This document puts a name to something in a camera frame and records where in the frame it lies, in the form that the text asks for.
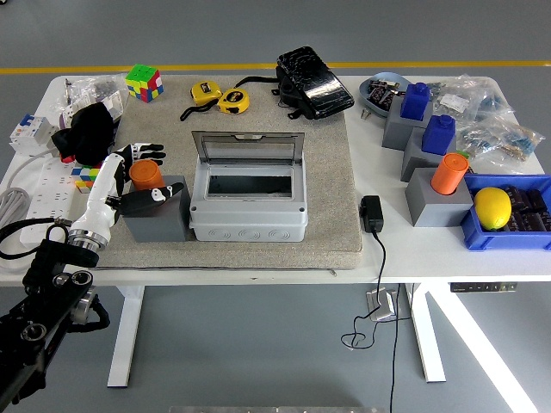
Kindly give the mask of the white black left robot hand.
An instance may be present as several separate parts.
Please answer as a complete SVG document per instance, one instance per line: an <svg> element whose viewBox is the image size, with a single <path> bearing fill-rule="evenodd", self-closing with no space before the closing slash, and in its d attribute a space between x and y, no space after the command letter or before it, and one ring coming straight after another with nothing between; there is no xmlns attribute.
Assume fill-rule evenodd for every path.
<svg viewBox="0 0 551 413"><path fill-rule="evenodd" d="M107 244L111 238L110 228L120 215L152 210L183 191L184 184L175 182L123 193L124 185L130 181L133 165L139 160L152 160L159 166L164 157L164 147L150 143L130 144L109 154L90 191L85 213L72 223L69 237L96 238Z"/></svg>

